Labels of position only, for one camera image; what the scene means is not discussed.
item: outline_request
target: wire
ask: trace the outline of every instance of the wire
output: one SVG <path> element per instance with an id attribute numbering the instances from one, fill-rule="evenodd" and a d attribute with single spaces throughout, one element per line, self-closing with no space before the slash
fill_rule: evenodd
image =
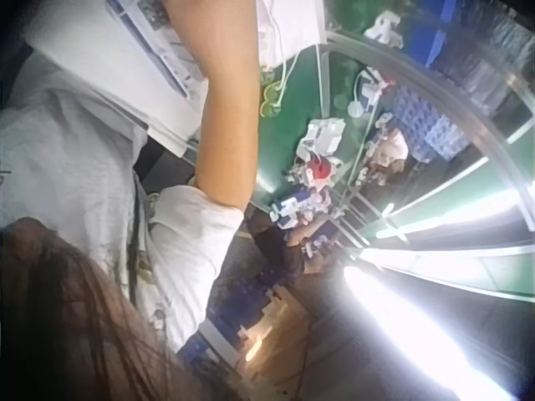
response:
<path id="1" fill-rule="evenodd" d="M 283 36 L 281 35 L 281 30 L 280 30 L 280 27 L 278 26 L 277 21 L 275 21 L 275 18 L 273 17 L 273 5 L 274 4 L 275 4 L 275 0 L 272 0 L 269 5 L 269 8 L 267 8 L 267 15 L 269 16 L 269 22 L 273 25 L 277 33 L 279 50 L 281 52 L 281 58 L 283 59 L 283 76 L 281 77 L 281 84 L 277 88 L 277 90 L 281 90 L 283 88 L 283 82 L 286 81 L 286 59 L 284 58 Z"/>
<path id="2" fill-rule="evenodd" d="M 319 46 L 316 44 L 316 64 L 318 65 L 318 86 L 319 86 L 319 108 L 321 109 L 322 117 L 325 118 L 324 114 L 324 88 L 322 82 L 322 70 L 321 70 L 321 61 L 319 60 Z"/>
<path id="3" fill-rule="evenodd" d="M 280 107 L 281 103 L 283 102 L 283 97 L 284 97 L 284 94 L 286 93 L 286 85 L 288 83 L 288 80 L 290 79 L 290 75 L 292 75 L 293 69 L 295 68 L 295 64 L 297 64 L 297 61 L 298 61 L 300 53 L 301 53 L 301 51 L 299 51 L 295 55 L 295 58 L 292 61 L 292 65 L 291 65 L 291 67 L 290 67 L 290 69 L 288 71 L 288 75 L 286 75 L 286 78 L 285 78 L 284 82 L 281 82 L 282 90 L 281 90 L 281 95 L 278 97 L 277 103 L 275 104 L 276 107 Z"/>
<path id="4" fill-rule="evenodd" d="M 353 99 L 359 100 L 357 96 L 357 86 L 359 85 L 360 77 L 362 77 L 362 74 L 367 73 L 369 75 L 369 78 L 374 81 L 374 83 L 378 84 L 379 80 L 369 71 L 368 68 L 364 68 L 362 71 L 359 72 L 359 75 L 357 75 L 357 79 L 354 81 L 354 87 L 353 87 Z"/>

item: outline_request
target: green table surface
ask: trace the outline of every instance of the green table surface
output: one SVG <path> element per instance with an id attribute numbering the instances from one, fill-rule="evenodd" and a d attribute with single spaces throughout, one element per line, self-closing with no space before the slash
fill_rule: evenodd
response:
<path id="1" fill-rule="evenodd" d="M 329 117 L 346 122 L 342 140 L 334 156 L 344 162 L 338 178 L 349 175 L 359 152 L 369 115 L 352 119 L 347 105 L 353 98 L 353 85 L 362 65 L 343 54 L 331 53 L 329 58 L 331 109 Z M 252 203 L 266 210 L 290 188 L 284 179 L 292 167 L 299 140 L 306 134 L 308 122 L 320 119 L 318 67 L 315 47 L 299 55 L 298 62 L 288 81 L 281 113 L 275 118 L 260 121 L 260 155 L 257 186 Z"/>

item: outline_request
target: bright light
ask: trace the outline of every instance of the bright light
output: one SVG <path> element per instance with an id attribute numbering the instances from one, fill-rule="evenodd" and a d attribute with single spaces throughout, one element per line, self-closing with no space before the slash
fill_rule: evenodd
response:
<path id="1" fill-rule="evenodd" d="M 377 238 L 388 238 L 390 236 L 397 236 L 398 234 L 410 234 L 411 232 L 430 230 L 444 224 L 441 217 L 431 217 L 430 219 L 425 219 L 417 221 L 416 223 L 407 224 L 395 229 L 387 229 L 378 231 L 376 234 Z"/>
<path id="2" fill-rule="evenodd" d="M 528 190 L 531 195 L 534 195 L 535 184 L 532 184 Z M 397 230 L 381 230 L 378 231 L 375 236 L 377 238 L 389 238 L 398 234 L 409 234 L 411 232 L 429 230 L 447 224 L 459 224 L 484 219 L 485 217 L 494 216 L 511 209 L 518 203 L 518 199 L 518 193 L 515 190 L 502 190 L 492 195 L 485 196 L 468 205 L 457 207 L 453 211 L 448 211 L 443 216 L 431 217 L 430 219 L 410 223 L 401 226 Z M 390 205 L 386 206 L 383 214 L 389 209 Z"/>
<path id="3" fill-rule="evenodd" d="M 491 379 L 475 371 L 455 342 L 416 306 L 357 268 L 346 267 L 344 276 L 359 302 L 422 372 L 463 401 L 512 399 Z"/>
<path id="4" fill-rule="evenodd" d="M 518 193 L 515 190 L 504 190 L 446 213 L 444 222 L 456 224 L 484 219 L 511 209 L 517 202 Z"/>
<path id="5" fill-rule="evenodd" d="M 262 346 L 262 339 L 260 337 L 257 337 L 257 341 L 252 345 L 251 349 L 247 351 L 247 354 L 245 356 L 245 361 L 246 362 L 251 361 L 251 359 L 253 359 L 254 356 L 258 353 L 261 346 Z"/>
<path id="6" fill-rule="evenodd" d="M 390 213 L 392 213 L 392 210 L 394 210 L 394 204 L 393 203 L 389 203 L 385 209 L 383 210 L 383 213 L 381 213 L 381 216 L 383 218 L 387 217 L 387 215 L 389 215 Z"/>

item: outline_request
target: person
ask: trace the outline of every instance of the person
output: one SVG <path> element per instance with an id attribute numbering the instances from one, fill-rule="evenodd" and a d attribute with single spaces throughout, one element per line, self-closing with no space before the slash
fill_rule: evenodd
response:
<path id="1" fill-rule="evenodd" d="M 41 387 L 24 388 L 21 376 L 12 388 L 53 399 L 165 399 L 184 383 L 161 368 L 205 319 L 255 185 L 255 7 L 166 1 L 209 89 L 196 187 L 163 190 L 152 217 L 133 171 L 147 133 L 42 54 L 22 67 L 0 116 L 1 169 L 10 173 L 0 188 L 2 352 L 14 377 L 25 368 L 42 377 L 30 380 Z M 58 389 L 66 381 L 78 386 L 75 397 Z"/>
<path id="2" fill-rule="evenodd" d="M 303 274 L 325 273 L 332 266 L 332 241 L 311 258 L 307 257 L 303 249 L 328 220 L 329 215 L 320 214 L 307 225 L 285 231 L 272 223 L 266 213 L 256 209 L 251 218 L 247 219 L 247 229 L 269 264 L 277 268 L 286 279 L 294 279 Z"/>

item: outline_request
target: pale skin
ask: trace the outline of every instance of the pale skin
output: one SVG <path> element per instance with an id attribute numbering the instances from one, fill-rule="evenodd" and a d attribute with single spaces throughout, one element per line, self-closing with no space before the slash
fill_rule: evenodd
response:
<path id="1" fill-rule="evenodd" d="M 209 82 L 196 185 L 216 203 L 244 211 L 254 189 L 258 157 L 256 3 L 166 0 L 166 9 Z"/>

